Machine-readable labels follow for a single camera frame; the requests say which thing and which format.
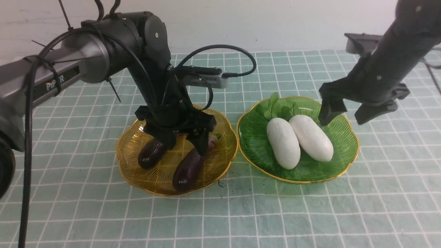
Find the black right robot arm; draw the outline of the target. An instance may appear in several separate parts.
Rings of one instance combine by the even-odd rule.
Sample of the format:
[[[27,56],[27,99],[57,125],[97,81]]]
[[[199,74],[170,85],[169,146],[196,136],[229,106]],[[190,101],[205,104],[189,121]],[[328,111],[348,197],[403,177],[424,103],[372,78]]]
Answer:
[[[156,39],[156,31],[162,32],[159,41],[159,63],[154,70],[159,75],[156,83],[145,80],[142,94],[146,106],[140,106],[135,116],[146,121],[145,133],[153,136],[167,149],[176,143],[176,133],[187,133],[187,139],[200,150],[206,151],[208,133],[214,130],[216,119],[202,109],[193,106],[185,85],[176,77],[177,73],[193,73],[170,66],[170,50],[167,45],[167,30],[155,15],[147,13],[142,27],[148,44]],[[403,78],[440,43],[440,1],[399,0],[395,20],[382,36],[363,33],[346,33],[348,47],[360,55],[359,61],[348,76],[319,89],[322,106],[319,113],[321,125],[328,125],[338,115],[345,113],[344,99],[361,103],[355,114],[358,124],[396,111],[396,99],[408,96],[408,88],[401,83]]]

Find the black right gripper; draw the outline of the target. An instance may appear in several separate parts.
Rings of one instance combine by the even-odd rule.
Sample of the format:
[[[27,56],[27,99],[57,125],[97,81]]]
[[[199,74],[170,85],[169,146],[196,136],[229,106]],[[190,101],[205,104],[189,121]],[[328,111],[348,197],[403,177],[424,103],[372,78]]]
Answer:
[[[362,104],[355,112],[358,125],[395,112],[398,109],[395,100],[403,100],[410,94],[402,83],[409,72],[409,62],[358,62],[346,77],[324,83],[319,89],[320,124],[327,126],[348,111],[344,99]]]

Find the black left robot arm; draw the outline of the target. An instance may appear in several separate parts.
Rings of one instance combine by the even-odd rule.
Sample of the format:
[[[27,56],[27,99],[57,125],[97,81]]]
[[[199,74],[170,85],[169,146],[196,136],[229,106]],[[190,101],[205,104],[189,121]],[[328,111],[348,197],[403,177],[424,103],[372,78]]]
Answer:
[[[205,155],[216,121],[193,106],[170,61],[165,23],[151,12],[135,12],[83,21],[39,55],[2,65],[1,195],[14,176],[13,150],[25,150],[22,119],[27,104],[35,108],[77,81],[102,83],[123,69],[145,100],[135,113],[146,121],[145,132],[167,149],[175,146],[177,133],[186,133],[197,152]]]

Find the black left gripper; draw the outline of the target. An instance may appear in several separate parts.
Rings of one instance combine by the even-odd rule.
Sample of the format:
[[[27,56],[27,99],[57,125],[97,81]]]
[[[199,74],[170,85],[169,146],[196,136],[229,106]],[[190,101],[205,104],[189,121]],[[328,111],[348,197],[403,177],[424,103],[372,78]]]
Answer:
[[[194,106],[189,107],[183,100],[155,108],[140,106],[135,116],[145,121],[143,132],[161,142],[168,150],[174,148],[176,134],[181,134],[186,136],[200,156],[207,153],[209,133],[216,127],[214,115]]]

